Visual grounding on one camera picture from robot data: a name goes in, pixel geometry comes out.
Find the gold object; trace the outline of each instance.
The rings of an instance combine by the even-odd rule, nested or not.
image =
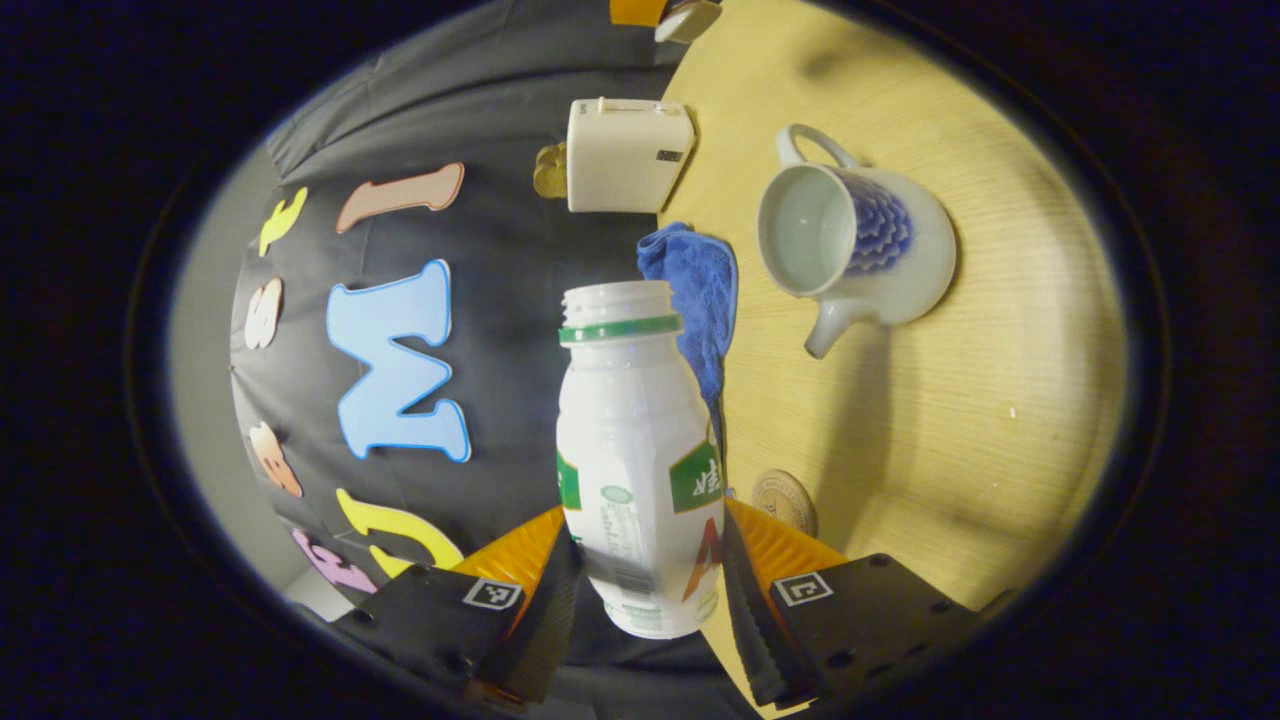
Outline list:
[[[534,190],[539,197],[568,197],[568,176],[564,173],[564,143],[548,145],[534,160]]]

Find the blue floral pattern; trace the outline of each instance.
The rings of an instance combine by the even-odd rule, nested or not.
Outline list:
[[[902,201],[873,181],[841,176],[854,196],[858,237],[845,268],[846,277],[883,273],[911,247],[911,217]]]

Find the orange tape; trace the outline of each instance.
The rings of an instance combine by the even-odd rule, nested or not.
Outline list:
[[[667,0],[609,0],[609,22],[616,26],[658,27]]]

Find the foam letter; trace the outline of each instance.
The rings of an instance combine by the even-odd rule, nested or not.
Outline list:
[[[302,552],[306,553],[307,560],[320,570],[330,583],[337,583],[339,585],[347,585],[348,588],[356,588],[364,592],[378,592],[374,587],[372,580],[364,570],[356,568],[355,565],[347,565],[342,557],[335,553],[320,547],[319,544],[311,544],[311,538],[308,538],[302,530],[294,529],[291,532],[293,541],[298,543]]]
[[[271,217],[262,223],[262,232],[257,236],[257,256],[261,258],[266,255],[266,246],[271,245],[276,240],[284,237],[284,233],[289,232],[293,223],[297,222],[298,214],[302,213],[302,204],[307,201],[307,188],[300,188],[297,193],[293,195],[293,202],[289,204],[289,209],[284,209],[284,201],[275,204],[275,210],[271,211]]]
[[[347,520],[351,521],[351,527],[356,528],[356,532],[362,536],[367,536],[369,530],[380,530],[417,541],[419,544],[431,553],[435,566],[442,570],[448,570],[462,562],[462,551],[458,550],[458,546],[444,537],[444,533],[439,528],[412,512],[361,502],[351,497],[351,493],[343,488],[338,488],[338,505],[342,507],[342,512],[347,516]],[[388,555],[387,551],[376,544],[369,546],[369,552],[378,561],[378,565],[381,566],[383,571],[392,578],[399,575],[406,568],[412,565],[407,560]]]
[[[275,323],[280,316],[280,295],[284,281],[271,278],[266,284],[253,291],[248,299],[248,313],[244,316],[244,345],[250,350],[266,347],[275,337]]]
[[[444,210],[453,204],[460,187],[462,187],[462,163],[449,163],[434,173],[383,184],[366,182],[347,199],[347,204],[338,213],[338,224],[334,229],[342,234],[365,218],[404,208],[425,205],[431,210]]]
[[[298,484],[293,469],[284,461],[284,450],[280,447],[280,441],[275,439],[271,428],[266,423],[259,423],[257,427],[250,428],[248,442],[253,446],[257,461],[266,470],[266,477],[284,492],[293,497],[302,497],[302,486]]]
[[[370,366],[338,401],[338,424],[356,457],[366,459],[374,446],[442,450],[454,462],[471,457],[457,402],[440,400],[431,413],[403,413],[448,382],[453,370],[394,340],[417,336],[436,347],[449,337],[451,323],[444,260],[431,260],[402,281],[355,291],[339,284],[329,293],[329,342]]]

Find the white wall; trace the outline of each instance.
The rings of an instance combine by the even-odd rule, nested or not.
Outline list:
[[[276,182],[266,152],[251,152],[192,238],[169,319],[170,392],[182,451],[236,548],[271,587],[294,588],[291,598],[328,616],[337,607],[333,596],[346,600],[311,569],[259,487],[239,437],[227,370],[236,278]]]

